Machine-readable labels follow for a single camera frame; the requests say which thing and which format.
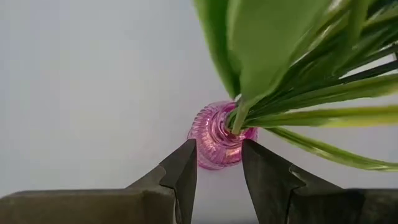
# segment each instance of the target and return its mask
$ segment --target white background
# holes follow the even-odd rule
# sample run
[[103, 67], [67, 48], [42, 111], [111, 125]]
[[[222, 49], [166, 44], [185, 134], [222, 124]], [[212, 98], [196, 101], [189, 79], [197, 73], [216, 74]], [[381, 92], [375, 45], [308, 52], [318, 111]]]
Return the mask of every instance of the white background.
[[[190, 0], [0, 0], [0, 196], [125, 187], [225, 99]], [[396, 126], [295, 130], [398, 162]], [[342, 187], [398, 187], [396, 173], [339, 166], [268, 133], [259, 142]], [[241, 165], [198, 170], [194, 223], [255, 220]]]

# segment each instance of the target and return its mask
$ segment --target white surface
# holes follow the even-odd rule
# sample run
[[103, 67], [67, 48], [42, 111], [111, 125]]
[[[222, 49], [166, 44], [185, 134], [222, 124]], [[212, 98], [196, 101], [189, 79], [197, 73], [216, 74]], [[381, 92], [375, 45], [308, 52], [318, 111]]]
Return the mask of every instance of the white surface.
[[[191, 1], [2, 0], [0, 33], [0, 196], [125, 187], [227, 98]], [[397, 127], [295, 129], [398, 161]], [[396, 173], [339, 166], [270, 134], [260, 143], [343, 187], [398, 187]], [[194, 223], [255, 219], [241, 166], [198, 170]]]

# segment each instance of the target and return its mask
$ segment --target leaf stem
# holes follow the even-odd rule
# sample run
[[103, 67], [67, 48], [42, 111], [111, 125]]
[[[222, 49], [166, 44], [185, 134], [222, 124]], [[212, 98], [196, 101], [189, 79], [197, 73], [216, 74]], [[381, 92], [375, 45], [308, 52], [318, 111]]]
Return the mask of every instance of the leaf stem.
[[239, 134], [243, 125], [243, 122], [246, 118], [246, 116], [249, 113], [249, 108], [247, 106], [244, 106], [243, 103], [241, 103], [238, 106], [238, 112], [236, 114], [235, 122], [232, 127], [232, 134]]

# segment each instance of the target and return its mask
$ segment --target green stem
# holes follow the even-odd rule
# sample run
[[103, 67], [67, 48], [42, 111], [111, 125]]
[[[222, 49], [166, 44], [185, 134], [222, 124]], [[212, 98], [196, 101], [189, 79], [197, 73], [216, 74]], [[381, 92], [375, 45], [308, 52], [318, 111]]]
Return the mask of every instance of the green stem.
[[249, 113], [249, 108], [243, 106], [243, 104], [241, 103], [238, 106], [238, 112], [236, 114], [236, 118], [235, 118], [235, 122], [234, 125], [232, 127], [232, 134], [239, 134], [244, 122], [244, 119], [246, 118], [246, 116]]
[[233, 121], [235, 120], [236, 117], [236, 109], [232, 110], [226, 120], [226, 127], [228, 128], [228, 130], [232, 130], [232, 126], [233, 126]]

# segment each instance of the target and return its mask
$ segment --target long green leaf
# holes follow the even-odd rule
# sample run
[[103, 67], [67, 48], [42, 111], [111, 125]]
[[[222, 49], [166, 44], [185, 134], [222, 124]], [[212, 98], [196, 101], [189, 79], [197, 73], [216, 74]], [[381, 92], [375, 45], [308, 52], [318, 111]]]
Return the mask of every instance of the long green leaf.
[[398, 45], [393, 45], [390, 46], [386, 49], [382, 49], [380, 51], [377, 51], [367, 57], [363, 57], [363, 58], [357, 58], [355, 61], [350, 62], [349, 64], [345, 65], [342, 69], [340, 73], [346, 74], [347, 72], [354, 70], [355, 68], [359, 68], [363, 65], [366, 65], [368, 63], [371, 63], [375, 60], [378, 60], [382, 57], [385, 57], [389, 54], [393, 54], [395, 52], [398, 52]]
[[[276, 96], [275, 98], [277, 98], [277, 99], [276, 100], [272, 99], [273, 101], [270, 100], [270, 103], [268, 105], [266, 104], [266, 102], [264, 102], [264, 100], [265, 100], [265, 98], [264, 98], [258, 104], [253, 106], [253, 108], [249, 112], [248, 119], [255, 119], [255, 118], [258, 118], [258, 117], [261, 117], [261, 116], [265, 116], [267, 114], [271, 114], [271, 113], [275, 113], [275, 112], [288, 111], [289, 110], [289, 106], [291, 106], [291, 105], [288, 105], [288, 107], [284, 108], [284, 109], [280, 108], [281, 105], [283, 106], [283, 104], [285, 103], [286, 100], [288, 100], [290, 98], [293, 98], [293, 97], [296, 97], [296, 96], [301, 96], [304, 93], [310, 93], [310, 92], [315, 91], [315, 90], [324, 90], [325, 88], [329, 88], [331, 86], [339, 86], [339, 85], [342, 85], [342, 84], [347, 85], [349, 83], [354, 83], [354, 82], [357, 82], [357, 81], [360, 81], [360, 80], [365, 80], [365, 79], [369, 79], [369, 78], [378, 77], [381, 74], [393, 71], [395, 69], [398, 69], [398, 60], [386, 63], [384, 65], [379, 65], [379, 66], [371, 68], [369, 70], [365, 70], [365, 71], [356, 73], [354, 75], [350, 75], [348, 77], [340, 78], [340, 79], [332, 81], [332, 82], [324, 82], [324, 83], [321, 83], [318, 86], [309, 86], [308, 88], [302, 88], [302, 89], [300, 89], [299, 91], [296, 91], [296, 92], [291, 91], [291, 92], [285, 93], [285, 94], [283, 94], [281, 96]], [[350, 96], [350, 97], [351, 98], [348, 98], [346, 100], [355, 99], [354, 96]], [[371, 96], [358, 96], [358, 98], [362, 98], [362, 97], [371, 97]], [[344, 100], [345, 99], [332, 98], [327, 103], [344, 101]]]
[[274, 105], [270, 105], [268, 109], [275, 113], [323, 103], [385, 96], [397, 91], [398, 73], [310, 91], [287, 100], [278, 101]]
[[249, 120], [245, 126], [262, 128], [276, 126], [348, 127], [397, 123], [398, 105], [391, 105], [271, 114], [252, 121]]
[[229, 57], [241, 71], [242, 101], [234, 122], [237, 133], [249, 108], [271, 94], [285, 75], [295, 49], [322, 16], [330, 0], [229, 0]]
[[[357, 4], [364, 4], [364, 3], [366, 2], [357, 1]], [[371, 17], [368, 18], [368, 20], [363, 23], [362, 27], [363, 35], [372, 34], [373, 32], [379, 31], [380, 28], [388, 26], [389, 24], [393, 24], [398, 21], [398, 7], [396, 7], [396, 3], [394, 2], [385, 3], [383, 9], [384, 11], [382, 13], [376, 13], [375, 15], [370, 15]], [[325, 46], [327, 46], [329, 42], [332, 42], [336, 38], [342, 35], [347, 35], [345, 31], [349, 30], [346, 29], [346, 27], [348, 26], [348, 21], [349, 21], [348, 16], [346, 14], [342, 14], [340, 21], [336, 22], [337, 25], [335, 25], [332, 29], [330, 29], [328, 33], [322, 38], [322, 44], [320, 44], [318, 47], [322, 49]], [[355, 36], [354, 34], [358, 33], [358, 29], [359, 27], [356, 27], [356, 31], [353, 31], [351, 33], [352, 37]]]
[[368, 17], [372, 17], [375, 14], [377, 15], [395, 4], [397, 4], [397, 0], [372, 0], [372, 4], [368, 11]]
[[329, 29], [334, 23], [338, 22], [344, 14], [349, 10], [349, 2], [351, 0], [342, 0], [330, 10], [324, 18], [322, 18], [320, 23], [320, 28], [317, 34], [321, 35], [322, 32]]
[[[367, 20], [363, 25], [363, 31], [361, 38], [373, 35], [379, 32], [381, 29], [386, 27], [397, 27], [398, 21], [398, 7], [394, 7], [394, 3], [390, 2], [384, 6], [384, 11], [381, 14], [374, 16], [372, 19]], [[340, 42], [344, 41], [344, 28], [346, 23], [339, 22], [339, 26], [335, 27], [326, 37], [322, 38], [322, 43], [318, 44], [313, 50], [311, 50], [306, 56], [297, 61], [293, 66], [290, 67], [288, 71], [288, 80], [298, 74], [303, 67], [307, 66], [309, 63], [314, 62], [326, 54], [335, 54], [335, 49], [338, 49]]]
[[226, 91], [233, 99], [240, 94], [240, 86], [239, 74], [233, 70], [227, 53], [226, 11], [228, 0], [195, 0], [195, 6], [211, 58]]
[[398, 171], [398, 163], [359, 156], [284, 128], [268, 128], [267, 130], [307, 152], [339, 164], [364, 170]]
[[[379, 59], [382, 54], [387, 55], [387, 52], [381, 52], [381, 54], [374, 55], [372, 58], [366, 58], [363, 60], [360, 60], [362, 57], [365, 57], [369, 55], [371, 52], [373, 52], [375, 49], [381, 48], [383, 45], [382, 43], [385, 41], [386, 38], [389, 38], [391, 36], [391, 33], [397, 32], [396, 30], [391, 30], [391, 29], [385, 29], [384, 32], [383, 30], [380, 30], [380, 32], [375, 33], [374, 35], [369, 35], [362, 40], [359, 41], [357, 46], [351, 51], [351, 53], [347, 56], [348, 58], [348, 64], [351, 69], [348, 69], [347, 67], [343, 68], [342, 71], [337, 71], [335, 77], [339, 78], [346, 74], [347, 72], [351, 71], [352, 69], [358, 67], [361, 65], [361, 63], [364, 63], [364, 60], [367, 60], [368, 63], [372, 62], [373, 60]], [[316, 64], [315, 66], [312, 66], [310, 70], [303, 70], [303, 74], [299, 73], [298, 78], [295, 81], [295, 86], [299, 86], [299, 88], [296, 88], [294, 91], [291, 91], [289, 94], [285, 95], [284, 98], [290, 98], [295, 95], [299, 95], [308, 91], [312, 90], [317, 90], [320, 88], [328, 87], [328, 86], [333, 86], [337, 85], [340, 83], [346, 83], [343, 82], [342, 79], [340, 80], [326, 80], [325, 81], [325, 76], [323, 75], [323, 70], [325, 67], [322, 67], [321, 64]], [[370, 77], [375, 77], [380, 74], [383, 74], [385, 72], [379, 72], [375, 73], [374, 75]]]
[[334, 75], [335, 70], [347, 61], [361, 35], [369, 3], [370, 0], [351, 1], [348, 25], [343, 31], [343, 38], [338, 44], [337, 49], [311, 69], [308, 75], [306, 75], [306, 79], [330, 79], [330, 76]]
[[389, 30], [388, 28], [383, 28], [379, 32], [375, 32], [373, 35], [367, 35], [360, 40], [352, 47], [352, 49], [347, 50], [344, 53], [344, 59], [336, 59], [342, 58], [343, 56], [330, 54], [327, 57], [318, 59], [320, 61], [317, 63], [311, 70], [305, 72], [305, 74], [298, 77], [296, 81], [296, 85], [302, 86], [300, 89], [304, 89], [305, 86], [316, 86], [318, 83], [325, 83], [325, 80], [337, 79], [349, 70], [342, 70], [334, 72], [335, 68], [340, 68], [347, 64], [354, 64], [354, 62], [358, 61], [362, 57], [366, 57], [371, 52], [380, 49], [381, 44], [391, 35], [391, 33], [395, 34], [395, 30]]

